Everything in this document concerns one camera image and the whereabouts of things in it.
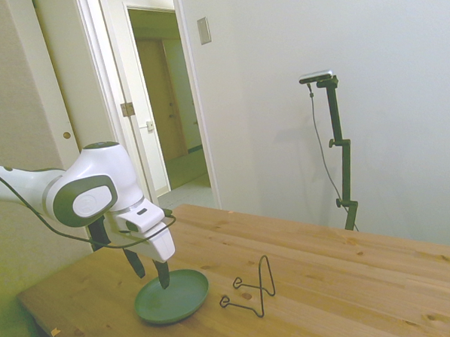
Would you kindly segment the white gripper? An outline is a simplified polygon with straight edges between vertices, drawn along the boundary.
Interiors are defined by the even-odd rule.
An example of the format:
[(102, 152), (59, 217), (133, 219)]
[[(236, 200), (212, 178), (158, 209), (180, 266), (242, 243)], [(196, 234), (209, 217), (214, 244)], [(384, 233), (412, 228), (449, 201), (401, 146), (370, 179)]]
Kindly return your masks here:
[(109, 215), (110, 240), (122, 246), (124, 255), (136, 275), (142, 279), (145, 268), (137, 254), (152, 259), (160, 286), (166, 290), (170, 285), (168, 259), (175, 253), (170, 230), (162, 222), (164, 214), (123, 213)]

